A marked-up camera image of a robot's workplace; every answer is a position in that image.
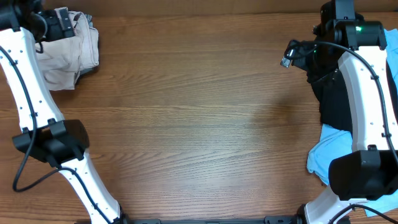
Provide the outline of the beige khaki shorts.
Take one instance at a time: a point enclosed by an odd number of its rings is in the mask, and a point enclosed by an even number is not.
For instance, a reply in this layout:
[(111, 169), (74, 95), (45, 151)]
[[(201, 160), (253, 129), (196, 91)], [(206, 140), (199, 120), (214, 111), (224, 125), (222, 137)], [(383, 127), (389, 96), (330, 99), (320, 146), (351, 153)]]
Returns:
[(75, 30), (75, 16), (78, 11), (70, 11), (75, 36), (54, 42), (44, 42), (43, 53), (37, 53), (39, 68), (41, 69), (47, 87), (51, 91), (73, 90), (75, 88), (75, 74), (79, 70), (80, 43)]

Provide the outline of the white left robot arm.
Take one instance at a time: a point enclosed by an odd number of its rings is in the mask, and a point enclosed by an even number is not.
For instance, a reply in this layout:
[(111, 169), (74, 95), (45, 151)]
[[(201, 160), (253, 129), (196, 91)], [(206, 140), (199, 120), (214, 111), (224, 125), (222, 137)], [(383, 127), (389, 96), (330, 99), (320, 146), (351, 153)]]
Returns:
[[(108, 192), (90, 158), (90, 140), (83, 123), (66, 120), (55, 104), (39, 68), (36, 45), (75, 36), (67, 9), (45, 10), (41, 1), (1, 1), (1, 66), (19, 114), (21, 134), (14, 147), (24, 158), (12, 183), (25, 192), (61, 173), (73, 187), (92, 223), (129, 223)], [(48, 163), (53, 171), (19, 188), (28, 158)]]

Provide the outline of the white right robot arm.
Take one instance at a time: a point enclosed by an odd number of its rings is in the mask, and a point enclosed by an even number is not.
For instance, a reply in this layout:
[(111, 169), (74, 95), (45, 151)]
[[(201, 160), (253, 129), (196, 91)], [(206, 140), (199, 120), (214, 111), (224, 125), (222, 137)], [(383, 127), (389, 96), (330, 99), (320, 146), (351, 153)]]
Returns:
[(351, 153), (334, 159), (329, 186), (303, 207), (303, 223), (336, 223), (355, 207), (397, 190), (397, 120), (388, 82), (386, 38), (378, 21), (330, 19), (313, 41), (292, 40), (290, 65), (318, 85), (339, 73), (351, 115)]

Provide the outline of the black garment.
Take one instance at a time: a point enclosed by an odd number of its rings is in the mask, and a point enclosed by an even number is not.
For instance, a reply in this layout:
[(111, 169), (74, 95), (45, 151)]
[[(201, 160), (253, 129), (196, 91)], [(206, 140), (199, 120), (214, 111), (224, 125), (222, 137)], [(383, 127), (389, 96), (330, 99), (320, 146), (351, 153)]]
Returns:
[(311, 87), (320, 103), (321, 123), (352, 134), (349, 99), (341, 72), (331, 72), (322, 79), (311, 82)]

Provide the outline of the folded light blue jeans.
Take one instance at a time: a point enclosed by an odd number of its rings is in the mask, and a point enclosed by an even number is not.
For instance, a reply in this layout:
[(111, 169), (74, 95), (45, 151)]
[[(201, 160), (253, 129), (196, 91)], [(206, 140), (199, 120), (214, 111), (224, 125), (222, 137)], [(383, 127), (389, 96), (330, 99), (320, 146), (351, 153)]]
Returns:
[(79, 70), (75, 74), (75, 84), (77, 85), (83, 75), (92, 72), (99, 65), (99, 34), (98, 30), (94, 28), (93, 16), (79, 12), (74, 20), (76, 20), (75, 30), (81, 40), (81, 52), (78, 58)]

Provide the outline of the light blue t-shirt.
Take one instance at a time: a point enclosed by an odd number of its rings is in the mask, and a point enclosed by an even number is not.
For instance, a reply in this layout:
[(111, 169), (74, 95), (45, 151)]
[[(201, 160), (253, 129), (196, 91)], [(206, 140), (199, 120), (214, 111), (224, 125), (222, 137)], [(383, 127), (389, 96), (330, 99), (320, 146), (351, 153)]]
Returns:
[[(385, 31), (387, 40), (387, 62), (391, 69), (392, 79), (397, 84), (397, 29)], [(335, 129), (327, 124), (322, 126), (319, 143), (308, 153), (307, 170), (316, 174), (328, 185), (328, 168), (333, 159), (351, 153), (352, 137), (348, 131)], [(397, 208), (397, 192), (385, 195), (376, 201), (370, 201), (367, 207), (385, 213)]]

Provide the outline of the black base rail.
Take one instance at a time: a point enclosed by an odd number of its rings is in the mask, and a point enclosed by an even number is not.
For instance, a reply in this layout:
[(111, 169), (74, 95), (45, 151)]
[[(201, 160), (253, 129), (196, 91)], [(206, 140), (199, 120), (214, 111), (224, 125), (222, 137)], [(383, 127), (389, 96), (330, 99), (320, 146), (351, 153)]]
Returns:
[(304, 223), (297, 216), (267, 216), (260, 219), (219, 219), (219, 220), (131, 220), (130, 224), (298, 224)]

